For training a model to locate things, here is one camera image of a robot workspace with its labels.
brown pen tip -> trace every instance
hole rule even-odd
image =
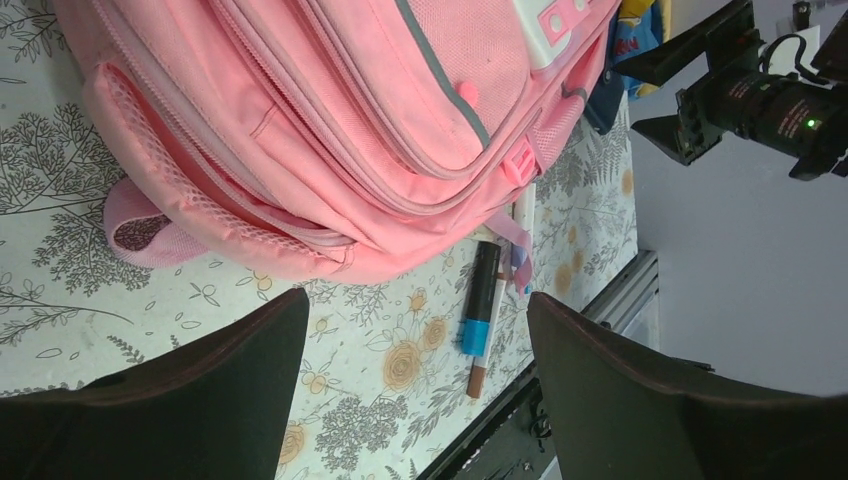
[[[465,393],[471,398],[480,398],[483,394],[483,380],[486,379],[486,369],[483,367],[478,367],[477,365],[471,366],[471,378],[468,379],[468,390]]]

black cable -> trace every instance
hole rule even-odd
[[[769,47],[766,49],[765,52],[763,52],[763,55],[760,57],[760,71],[763,73],[769,73],[769,68],[771,66],[771,57],[774,56],[774,52],[777,51],[777,48],[781,44],[783,44],[783,42],[791,38],[797,38],[800,42],[798,50],[795,51],[795,70],[798,70],[798,73],[801,74],[801,77],[810,83],[816,85],[828,85],[830,82],[819,78],[818,75],[816,75],[810,69],[801,64],[801,60],[804,58],[804,52],[807,51],[807,39],[802,37],[801,35],[798,35],[797,33],[790,33],[789,35],[784,35],[775,40],[774,43],[769,45]]]

gray reflective strip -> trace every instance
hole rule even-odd
[[[573,97],[574,95],[579,96],[583,99],[584,102],[589,101],[589,93],[584,88],[575,88],[574,90],[566,90],[565,85],[562,86],[562,98]]]
[[[460,97],[459,94],[456,93],[456,90],[454,90],[448,76],[445,74],[444,69],[442,69],[442,64],[439,63],[439,59],[436,57],[436,53],[433,52],[433,47],[430,46],[430,41],[427,40],[427,36],[424,35],[424,31],[421,30],[421,25],[418,24],[418,19],[415,18],[415,14],[409,7],[409,2],[407,0],[395,0],[395,3],[398,6],[398,10],[400,10],[403,20],[406,22],[406,26],[409,28],[409,32],[412,34],[412,37],[415,38],[415,43],[418,44],[418,49],[421,50],[421,54],[424,55],[424,60],[427,62],[427,66],[430,67],[430,71],[439,83],[439,87],[442,88],[442,92],[444,92],[445,96],[448,97],[448,100],[456,106],[459,112],[462,113],[465,120],[468,121],[471,129],[474,130],[474,133],[477,134],[477,138],[480,139],[480,143],[483,145],[483,148],[488,147],[491,140],[489,138],[489,132],[486,131],[486,127],[483,126],[483,122],[480,121],[480,117],[477,116],[477,113],[473,108],[471,108],[471,105],[469,105],[468,102]]]

gray wall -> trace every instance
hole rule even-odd
[[[767,40],[792,3],[755,0]],[[674,30],[718,4],[675,0]],[[844,11],[814,21],[829,33]],[[632,103],[634,121],[673,112],[673,93],[705,69],[699,60]],[[660,253],[664,353],[759,385],[848,391],[848,180],[791,180],[792,159],[729,134],[689,168],[632,137],[640,242]]]

floral tablecloth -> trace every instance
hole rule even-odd
[[[50,5],[0,0],[0,396],[76,389],[241,318],[292,286],[208,255],[123,264],[101,229],[123,173],[80,100]],[[624,104],[613,132],[581,121],[538,181],[534,288],[584,307],[636,254]],[[300,284],[312,304],[278,478],[410,478],[532,360],[509,292],[484,398],[456,345],[476,243],[395,281]]]

